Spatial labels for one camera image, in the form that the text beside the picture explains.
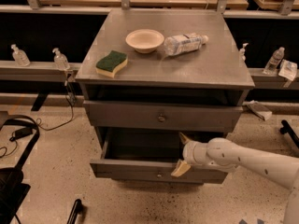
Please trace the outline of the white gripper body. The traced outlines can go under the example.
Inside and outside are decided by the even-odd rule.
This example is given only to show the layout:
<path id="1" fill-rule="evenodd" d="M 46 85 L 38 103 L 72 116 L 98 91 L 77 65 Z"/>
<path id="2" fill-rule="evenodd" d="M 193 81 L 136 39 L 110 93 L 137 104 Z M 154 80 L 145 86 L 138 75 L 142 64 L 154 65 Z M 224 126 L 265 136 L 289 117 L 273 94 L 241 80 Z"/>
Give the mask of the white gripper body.
<path id="1" fill-rule="evenodd" d="M 188 141 L 183 148 L 183 159 L 190 165 L 208 164 L 207 143 Z"/>

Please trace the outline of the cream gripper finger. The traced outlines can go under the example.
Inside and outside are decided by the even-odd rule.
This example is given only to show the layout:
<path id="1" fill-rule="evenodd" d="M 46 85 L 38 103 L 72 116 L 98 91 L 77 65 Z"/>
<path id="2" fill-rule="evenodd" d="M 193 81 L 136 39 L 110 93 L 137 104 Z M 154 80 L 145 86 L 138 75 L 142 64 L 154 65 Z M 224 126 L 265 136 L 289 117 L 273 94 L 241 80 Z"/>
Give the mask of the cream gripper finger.
<path id="1" fill-rule="evenodd" d="M 180 177 L 190 170 L 191 166 L 185 160 L 177 162 L 175 170 L 171 173 L 173 177 Z"/>
<path id="2" fill-rule="evenodd" d="M 192 139 L 190 137 L 188 137 L 187 135 L 185 135 L 182 132 L 178 133 L 180 141 L 183 145 L 187 145 L 188 143 L 190 143 L 192 141 Z"/>

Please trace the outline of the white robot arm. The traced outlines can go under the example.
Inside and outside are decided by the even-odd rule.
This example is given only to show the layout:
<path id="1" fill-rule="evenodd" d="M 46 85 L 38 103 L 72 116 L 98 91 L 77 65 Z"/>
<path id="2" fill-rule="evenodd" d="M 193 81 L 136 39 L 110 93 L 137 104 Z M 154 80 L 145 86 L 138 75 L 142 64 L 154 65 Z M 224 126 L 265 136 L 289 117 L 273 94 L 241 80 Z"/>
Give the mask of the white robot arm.
<path id="1" fill-rule="evenodd" d="M 267 178 L 290 192 L 283 224 L 299 221 L 299 159 L 258 149 L 242 147 L 226 138 L 213 138 L 207 143 L 179 134 L 184 145 L 182 160 L 178 160 L 171 176 L 180 177 L 192 167 L 214 169 L 226 173 L 242 166 Z"/>

